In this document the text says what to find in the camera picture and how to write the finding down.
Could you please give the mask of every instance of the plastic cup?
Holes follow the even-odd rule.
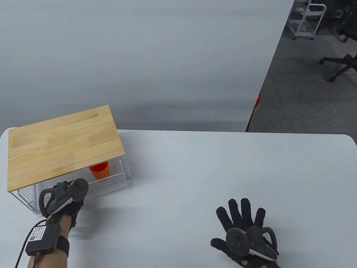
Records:
[[[109,162],[104,162],[95,166],[91,166],[89,167],[89,170],[92,172],[93,176],[97,180],[110,177]]]

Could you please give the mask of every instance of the floor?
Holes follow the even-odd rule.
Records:
[[[313,41],[291,39],[284,29],[261,89],[262,100],[250,132],[347,134],[357,142],[357,73],[354,69],[330,83],[342,65],[323,57],[355,56],[357,42],[321,30]]]

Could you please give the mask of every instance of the white wall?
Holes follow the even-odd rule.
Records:
[[[121,129],[244,131],[291,5],[2,0],[0,131],[104,104]]]

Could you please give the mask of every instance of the gloved hand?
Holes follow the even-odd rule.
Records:
[[[72,180],[70,182],[64,181],[65,185],[67,185],[65,187],[65,189],[68,187],[68,185],[71,185],[72,182],[73,182]],[[55,200],[55,194],[51,193],[51,197],[50,197],[49,201],[47,202],[47,204],[51,204],[53,200]],[[82,199],[82,200],[80,200],[78,202],[72,201],[70,204],[68,204],[65,207],[63,207],[60,211],[56,212],[55,214],[52,214],[52,216],[48,220],[48,222],[49,223],[58,222],[59,219],[61,219],[61,217],[64,214],[68,214],[72,218],[71,228],[75,227],[76,226],[76,220],[77,220],[78,212],[83,207],[83,204],[84,204],[84,199]],[[50,216],[47,213],[47,209],[45,209],[45,211],[42,211],[42,216],[44,216],[45,218],[48,218]]]
[[[226,232],[234,227],[239,228],[243,231],[246,231],[249,227],[253,225],[257,225],[259,228],[263,227],[265,210],[263,208],[259,208],[257,210],[255,221],[253,223],[250,202],[247,198],[243,198],[241,200],[242,215],[239,213],[238,204],[234,199],[228,201],[228,206],[233,223],[230,220],[227,211],[224,209],[224,207],[219,207],[216,210],[217,217]],[[265,241],[268,246],[272,247],[268,240],[265,239]],[[249,254],[245,257],[236,255],[228,248],[227,243],[219,238],[212,239],[211,246],[223,251],[228,257],[230,257],[233,261],[235,261],[244,268],[261,268],[263,265],[267,266],[268,268],[278,268],[276,262],[268,261],[255,255]]]

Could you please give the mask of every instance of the office chair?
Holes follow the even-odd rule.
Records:
[[[357,41],[357,8],[351,8],[351,10],[349,11],[349,20],[346,21],[342,27],[338,30],[338,34],[339,35],[345,35],[345,37],[351,38],[355,41]],[[340,63],[340,64],[345,64],[346,66],[340,70],[338,73],[336,73],[333,77],[330,77],[328,79],[329,82],[334,82],[336,77],[340,76],[341,74],[343,74],[344,72],[346,72],[347,70],[353,68],[357,71],[357,54],[356,56],[352,57],[350,54],[347,54],[346,56],[344,56],[344,58],[339,59],[339,58],[322,58],[319,63],[323,64],[325,61],[329,61],[329,62],[333,62],[333,63]]]
[[[341,28],[343,25],[350,19],[351,14],[354,13],[356,6],[357,6],[357,0],[337,0],[338,9],[343,12],[341,18],[336,18],[334,17],[334,11],[336,7],[332,8],[330,7],[326,1],[322,1],[327,5],[327,10],[325,15],[322,18],[322,21],[320,23],[320,26],[316,30],[316,34],[318,35],[320,33],[320,30],[323,28],[333,28],[336,29],[336,32],[340,34]],[[348,38],[345,38],[342,40],[343,43],[346,43]]]

